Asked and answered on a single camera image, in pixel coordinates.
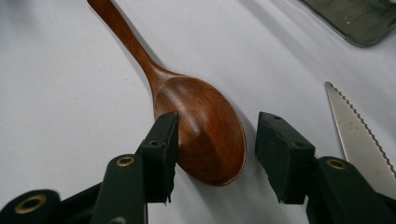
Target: white table surface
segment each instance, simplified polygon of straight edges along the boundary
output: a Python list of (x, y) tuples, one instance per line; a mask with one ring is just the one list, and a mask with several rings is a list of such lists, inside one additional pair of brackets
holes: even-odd
[[(317, 157), (343, 158), (325, 81), (396, 163), (395, 35), (353, 47), (296, 0), (117, 3), (159, 64), (229, 99), (247, 136), (246, 166), (232, 184), (209, 187), (177, 166), (172, 202), (150, 204), (149, 223), (307, 223), (305, 205), (277, 203), (254, 142), (265, 111)], [(153, 122), (143, 71), (87, 2), (0, 0), (1, 207), (29, 190), (65, 199), (101, 182), (106, 164), (134, 153)]]

